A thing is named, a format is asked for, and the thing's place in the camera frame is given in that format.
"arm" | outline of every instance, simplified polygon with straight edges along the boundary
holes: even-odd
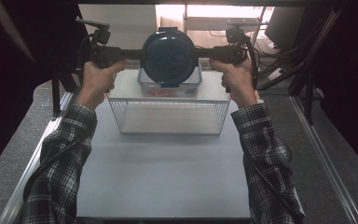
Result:
[[[223,72],[222,86],[231,88],[231,99],[239,108],[231,116],[240,134],[244,153],[252,220],[255,223],[295,223],[288,209],[268,186],[280,192],[296,212],[299,210],[292,171],[287,164],[286,147],[274,134],[266,106],[257,103],[250,62],[245,61],[239,66],[216,60],[210,63]]]
[[[94,63],[85,64],[76,103],[43,142],[40,166],[48,165],[28,180],[21,223],[75,223],[79,180],[97,124],[94,110],[103,101],[103,93],[114,88],[113,74],[124,66],[122,61],[101,70]],[[52,163],[46,163],[57,155]]]

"gray floor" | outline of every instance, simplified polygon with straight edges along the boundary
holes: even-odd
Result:
[[[260,92],[268,105],[276,134],[292,149],[291,167],[298,196],[307,214],[304,223],[350,223],[320,159],[287,95],[290,79]],[[0,216],[52,115],[49,82],[34,92],[34,103],[0,157]],[[358,157],[331,124],[318,102],[313,104],[314,128],[358,207]]]

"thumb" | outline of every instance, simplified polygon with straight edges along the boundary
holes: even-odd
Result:
[[[209,59],[209,64],[213,69],[216,69],[220,72],[226,72],[227,71],[227,64],[223,63],[222,61],[216,60],[216,59]]]
[[[106,68],[106,72],[108,74],[114,74],[114,73],[117,73],[119,71],[122,71],[124,70],[124,68],[126,67],[126,64],[127,64],[127,60],[120,60],[120,61],[117,61],[115,62],[112,66],[109,66]]]

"black panel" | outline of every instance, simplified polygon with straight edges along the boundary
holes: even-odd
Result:
[[[87,35],[75,22],[77,5],[14,4],[3,2],[0,13],[20,32],[31,60],[0,22],[0,154],[33,101],[34,88],[51,79],[53,71],[75,72],[76,50]]]
[[[326,115],[358,154],[358,1],[344,8],[312,70]]]
[[[275,7],[266,36],[282,51],[293,49],[312,31],[325,11],[324,6]]]

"white table surface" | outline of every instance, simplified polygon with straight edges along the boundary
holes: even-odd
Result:
[[[250,217],[238,132],[229,113],[220,136],[121,134],[110,105],[78,192],[79,217]]]

